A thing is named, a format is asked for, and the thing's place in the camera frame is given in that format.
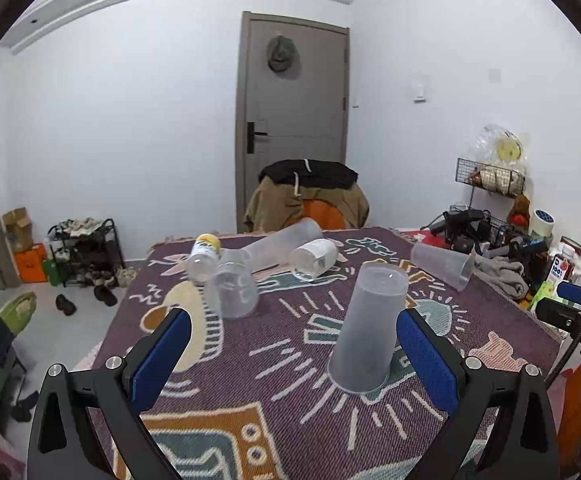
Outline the tall frosted plastic cup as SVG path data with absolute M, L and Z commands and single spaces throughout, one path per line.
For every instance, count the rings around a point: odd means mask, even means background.
M 322 229 L 310 218 L 266 235 L 243 248 L 245 261 L 251 272 L 281 266 L 298 247 L 322 237 Z

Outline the clear glass with white label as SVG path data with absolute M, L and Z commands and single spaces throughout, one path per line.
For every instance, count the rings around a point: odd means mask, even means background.
M 327 238 L 318 238 L 296 248 L 290 254 L 290 270 L 298 280 L 312 282 L 332 268 L 337 257 L 336 244 Z

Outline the chair with brown jacket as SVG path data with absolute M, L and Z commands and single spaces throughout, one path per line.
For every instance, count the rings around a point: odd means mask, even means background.
M 361 229 L 368 200 L 342 162 L 285 159 L 266 166 L 244 214 L 247 232 L 279 231 L 304 218 L 323 230 Z

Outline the white light switch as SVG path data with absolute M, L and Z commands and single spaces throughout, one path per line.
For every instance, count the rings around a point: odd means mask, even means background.
M 412 83 L 413 102 L 416 104 L 427 101 L 427 82 L 425 79 L 417 78 Z

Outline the clear bottle with yellow cap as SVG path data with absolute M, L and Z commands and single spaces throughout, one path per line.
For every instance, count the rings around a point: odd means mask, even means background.
M 188 277 L 197 284 L 204 284 L 217 269 L 220 257 L 220 240 L 211 233 L 199 235 L 186 260 Z

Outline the grey cap on door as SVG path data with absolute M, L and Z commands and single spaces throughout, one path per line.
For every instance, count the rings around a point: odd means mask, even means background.
M 283 35 L 276 35 L 266 46 L 266 61 L 274 73 L 285 73 L 295 64 L 298 55 L 295 43 Z

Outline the grey towel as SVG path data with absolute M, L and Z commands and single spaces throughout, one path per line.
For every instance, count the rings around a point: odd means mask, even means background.
M 476 256 L 473 274 L 511 300 L 522 300 L 529 292 L 529 286 L 523 278 L 523 264 L 509 261 L 506 257 Z

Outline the brown plush toy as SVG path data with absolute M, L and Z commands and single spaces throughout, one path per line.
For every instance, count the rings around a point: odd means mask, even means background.
M 530 223 L 530 200 L 525 194 L 514 199 L 514 205 L 507 214 L 506 222 L 519 230 L 527 230 Z

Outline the white tape roll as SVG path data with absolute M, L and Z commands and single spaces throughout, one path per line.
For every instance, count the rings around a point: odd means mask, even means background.
M 531 214 L 530 232 L 539 237 L 552 237 L 555 218 L 543 209 L 536 209 Z

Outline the black shoe rack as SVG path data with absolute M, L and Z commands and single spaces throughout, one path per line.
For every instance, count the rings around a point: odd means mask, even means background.
M 48 230 L 44 243 L 64 287 L 114 288 L 118 273 L 126 267 L 112 218 L 64 220 Z

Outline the orange box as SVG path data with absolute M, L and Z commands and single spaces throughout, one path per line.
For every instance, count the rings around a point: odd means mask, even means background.
M 29 249 L 14 253 L 18 275 L 23 283 L 44 283 L 48 280 L 44 261 L 48 258 L 43 244 L 33 244 Z

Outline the grey door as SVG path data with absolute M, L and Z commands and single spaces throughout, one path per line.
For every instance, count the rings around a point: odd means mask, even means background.
M 290 38 L 295 64 L 274 73 L 266 46 Z M 260 171 L 283 159 L 344 162 L 347 156 L 350 29 L 291 16 L 245 11 L 240 27 L 235 105 L 236 229 L 258 185 Z M 247 122 L 260 136 L 246 153 Z

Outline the red white carton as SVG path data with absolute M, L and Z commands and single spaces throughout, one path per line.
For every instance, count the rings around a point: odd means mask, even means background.
M 546 281 L 557 287 L 561 282 L 577 284 L 581 280 L 581 255 L 575 246 L 559 242 L 549 250 L 549 267 Z

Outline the patterned purple woven tablecloth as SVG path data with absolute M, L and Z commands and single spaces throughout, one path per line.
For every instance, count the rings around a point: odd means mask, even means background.
M 185 479 L 402 479 L 445 416 L 402 351 L 383 387 L 353 396 L 327 363 L 361 266 L 386 262 L 409 277 L 405 304 L 462 356 L 499 370 L 549 370 L 557 339 L 478 278 L 457 292 L 409 261 L 411 243 L 383 228 L 333 234 L 338 260 L 312 282 L 279 266 L 256 277 L 256 310 L 212 312 L 185 272 L 190 242 L 156 247 L 100 346 L 124 356 L 175 308 L 193 322 L 190 345 L 143 416 Z

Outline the frosted cup front left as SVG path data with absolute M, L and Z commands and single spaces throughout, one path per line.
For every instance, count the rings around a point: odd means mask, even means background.
M 204 287 L 208 308 L 220 318 L 244 318 L 259 302 L 258 286 L 240 249 L 223 249 L 216 270 Z

